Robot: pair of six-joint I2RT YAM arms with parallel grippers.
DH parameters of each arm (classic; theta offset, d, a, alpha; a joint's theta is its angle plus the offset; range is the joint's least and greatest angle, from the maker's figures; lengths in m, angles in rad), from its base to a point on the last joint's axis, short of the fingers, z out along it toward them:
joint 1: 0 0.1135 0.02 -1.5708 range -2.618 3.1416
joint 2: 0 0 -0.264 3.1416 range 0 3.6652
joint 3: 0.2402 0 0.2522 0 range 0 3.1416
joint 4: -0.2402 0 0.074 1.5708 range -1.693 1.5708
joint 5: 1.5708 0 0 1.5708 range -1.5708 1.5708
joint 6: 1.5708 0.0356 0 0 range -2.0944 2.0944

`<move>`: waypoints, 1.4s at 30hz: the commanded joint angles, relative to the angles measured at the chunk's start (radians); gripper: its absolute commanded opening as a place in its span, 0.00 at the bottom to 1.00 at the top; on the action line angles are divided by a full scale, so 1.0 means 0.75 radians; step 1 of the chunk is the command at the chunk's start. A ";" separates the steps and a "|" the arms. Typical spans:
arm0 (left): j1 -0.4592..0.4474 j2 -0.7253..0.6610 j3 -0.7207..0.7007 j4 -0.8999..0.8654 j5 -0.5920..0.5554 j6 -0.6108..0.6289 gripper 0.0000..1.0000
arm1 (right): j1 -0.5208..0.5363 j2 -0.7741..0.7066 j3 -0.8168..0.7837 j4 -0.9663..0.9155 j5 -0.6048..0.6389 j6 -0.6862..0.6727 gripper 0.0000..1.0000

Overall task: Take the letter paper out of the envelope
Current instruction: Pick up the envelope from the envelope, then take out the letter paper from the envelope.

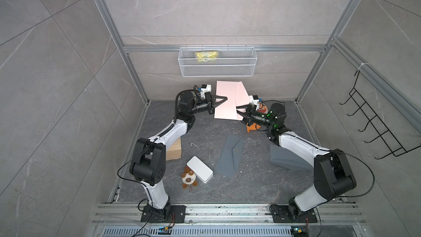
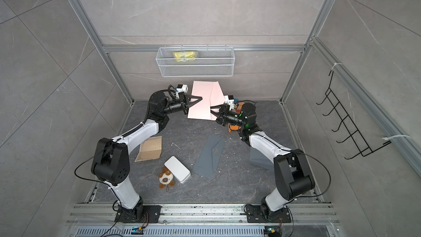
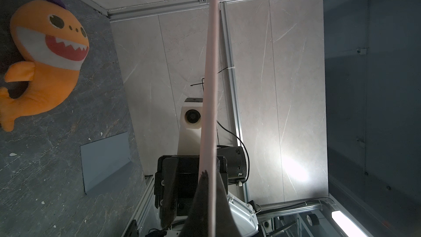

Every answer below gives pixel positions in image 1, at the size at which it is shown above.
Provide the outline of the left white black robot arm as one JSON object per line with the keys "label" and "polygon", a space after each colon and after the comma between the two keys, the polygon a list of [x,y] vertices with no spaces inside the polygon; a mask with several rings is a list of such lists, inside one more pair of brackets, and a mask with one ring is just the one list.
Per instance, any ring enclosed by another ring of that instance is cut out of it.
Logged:
{"label": "left white black robot arm", "polygon": [[203,111],[210,115],[228,100],[227,97],[214,95],[210,91],[194,86],[192,90],[181,91],[174,102],[174,117],[160,133],[150,138],[137,140],[129,172],[134,181],[140,183],[146,192],[148,202],[143,213],[154,216],[160,221],[171,216],[171,201],[162,182],[166,170],[166,152],[173,143],[191,130],[195,114]]}

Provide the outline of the grey envelope front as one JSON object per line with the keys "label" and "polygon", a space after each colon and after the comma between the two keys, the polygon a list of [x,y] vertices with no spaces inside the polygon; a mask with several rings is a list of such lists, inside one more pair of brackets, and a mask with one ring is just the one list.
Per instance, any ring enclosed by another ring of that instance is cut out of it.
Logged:
{"label": "grey envelope front", "polygon": [[274,144],[270,146],[270,161],[274,165],[278,165],[289,170],[312,170],[311,164],[300,158],[288,149],[278,147]]}

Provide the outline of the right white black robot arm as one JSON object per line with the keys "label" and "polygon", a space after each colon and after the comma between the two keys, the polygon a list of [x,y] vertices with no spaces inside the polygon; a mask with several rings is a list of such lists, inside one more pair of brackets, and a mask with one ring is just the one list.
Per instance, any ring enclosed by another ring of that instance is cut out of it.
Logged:
{"label": "right white black robot arm", "polygon": [[345,153],[323,148],[287,128],[287,114],[282,103],[272,104],[266,114],[258,112],[254,104],[239,106],[237,113],[247,126],[265,127],[266,136],[275,145],[276,163],[288,169],[313,169],[313,184],[288,202],[290,220],[298,222],[310,218],[313,208],[356,188],[356,179]]}

